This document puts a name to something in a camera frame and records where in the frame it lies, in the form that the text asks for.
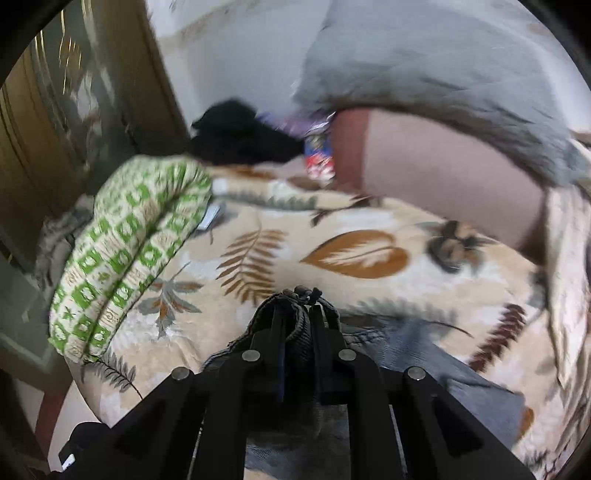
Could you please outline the grey blue denim pants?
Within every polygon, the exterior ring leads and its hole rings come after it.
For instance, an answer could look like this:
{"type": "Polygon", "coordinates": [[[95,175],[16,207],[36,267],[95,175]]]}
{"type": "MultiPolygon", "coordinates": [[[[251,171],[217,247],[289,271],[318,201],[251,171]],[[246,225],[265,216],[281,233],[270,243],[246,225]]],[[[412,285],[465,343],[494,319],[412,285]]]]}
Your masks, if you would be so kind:
{"type": "Polygon", "coordinates": [[[423,334],[349,328],[315,289],[271,296],[209,358],[199,454],[225,479],[528,479],[523,399],[423,334]]]}

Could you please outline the beige leaf print blanket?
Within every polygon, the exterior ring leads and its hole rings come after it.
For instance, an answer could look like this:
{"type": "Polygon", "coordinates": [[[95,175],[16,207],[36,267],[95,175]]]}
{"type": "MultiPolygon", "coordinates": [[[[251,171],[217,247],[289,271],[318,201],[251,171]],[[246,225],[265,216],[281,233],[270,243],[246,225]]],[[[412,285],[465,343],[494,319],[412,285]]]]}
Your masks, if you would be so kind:
{"type": "Polygon", "coordinates": [[[561,387],[544,259],[529,260],[398,199],[315,190],[249,168],[211,169],[223,216],[188,239],[128,312],[103,359],[74,371],[113,424],[176,366],[199,370],[283,289],[315,287],[342,320],[409,319],[443,350],[525,400],[513,450],[539,479],[573,463],[590,425],[590,296],[574,377],[561,387]]]}

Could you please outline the green white patterned quilt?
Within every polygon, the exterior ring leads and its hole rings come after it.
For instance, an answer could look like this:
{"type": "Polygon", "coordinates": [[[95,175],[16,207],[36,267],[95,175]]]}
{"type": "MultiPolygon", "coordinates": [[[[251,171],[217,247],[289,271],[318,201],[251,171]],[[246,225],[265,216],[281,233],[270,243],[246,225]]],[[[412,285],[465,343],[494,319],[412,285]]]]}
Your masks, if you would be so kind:
{"type": "Polygon", "coordinates": [[[49,342],[73,363],[94,361],[124,316],[204,219],[212,180],[188,156],[137,155],[103,184],[49,312],[49,342]]]}

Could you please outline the cream floral sheet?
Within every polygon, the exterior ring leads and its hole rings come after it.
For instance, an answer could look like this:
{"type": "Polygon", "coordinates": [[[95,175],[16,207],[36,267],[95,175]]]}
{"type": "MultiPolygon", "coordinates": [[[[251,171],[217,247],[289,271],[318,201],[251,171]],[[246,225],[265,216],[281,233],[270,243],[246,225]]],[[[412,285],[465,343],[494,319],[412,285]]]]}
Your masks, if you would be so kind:
{"type": "Polygon", "coordinates": [[[570,156],[581,171],[565,187],[552,187],[546,196],[546,258],[548,311],[557,380],[561,387],[574,377],[587,334],[590,282],[590,150],[570,140],[570,156]]]}

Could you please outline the colourful snack packet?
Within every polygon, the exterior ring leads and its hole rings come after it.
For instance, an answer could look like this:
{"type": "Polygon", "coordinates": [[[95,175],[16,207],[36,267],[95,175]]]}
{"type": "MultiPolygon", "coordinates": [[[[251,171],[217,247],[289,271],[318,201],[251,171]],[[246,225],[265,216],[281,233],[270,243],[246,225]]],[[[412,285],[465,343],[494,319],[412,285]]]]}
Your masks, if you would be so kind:
{"type": "Polygon", "coordinates": [[[305,171],[311,180],[328,182],[335,178],[335,161],[327,133],[304,138],[305,171]]]}

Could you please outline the black cloth bundle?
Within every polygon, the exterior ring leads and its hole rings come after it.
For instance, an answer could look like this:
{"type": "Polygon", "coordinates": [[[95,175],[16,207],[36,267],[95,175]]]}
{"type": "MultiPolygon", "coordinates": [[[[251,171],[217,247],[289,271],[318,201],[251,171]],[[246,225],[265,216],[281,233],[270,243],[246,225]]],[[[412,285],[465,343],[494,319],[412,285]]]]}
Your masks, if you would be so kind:
{"type": "Polygon", "coordinates": [[[236,99],[214,104],[191,128],[186,152],[215,166],[284,164],[304,153],[304,142],[259,121],[252,107],[236,99]]]}

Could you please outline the wooden glass cabinet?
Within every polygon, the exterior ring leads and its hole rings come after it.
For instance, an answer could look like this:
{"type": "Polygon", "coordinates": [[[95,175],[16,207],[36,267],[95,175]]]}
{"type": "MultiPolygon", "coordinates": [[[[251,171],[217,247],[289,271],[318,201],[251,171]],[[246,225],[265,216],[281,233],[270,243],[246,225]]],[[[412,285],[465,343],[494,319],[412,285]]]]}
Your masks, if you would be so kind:
{"type": "Polygon", "coordinates": [[[45,1],[1,68],[1,367],[68,380],[47,343],[33,270],[44,221],[136,154],[183,150],[186,127],[143,1],[45,1]]]}

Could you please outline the grey quilted pillow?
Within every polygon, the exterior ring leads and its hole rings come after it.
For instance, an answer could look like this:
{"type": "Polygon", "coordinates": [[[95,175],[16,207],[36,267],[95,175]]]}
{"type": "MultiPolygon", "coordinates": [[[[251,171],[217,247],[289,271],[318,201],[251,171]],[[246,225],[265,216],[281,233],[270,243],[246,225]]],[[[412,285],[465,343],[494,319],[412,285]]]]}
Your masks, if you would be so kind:
{"type": "Polygon", "coordinates": [[[518,1],[335,1],[294,98],[437,120],[566,186],[590,173],[571,132],[584,94],[565,48],[518,1]]]}

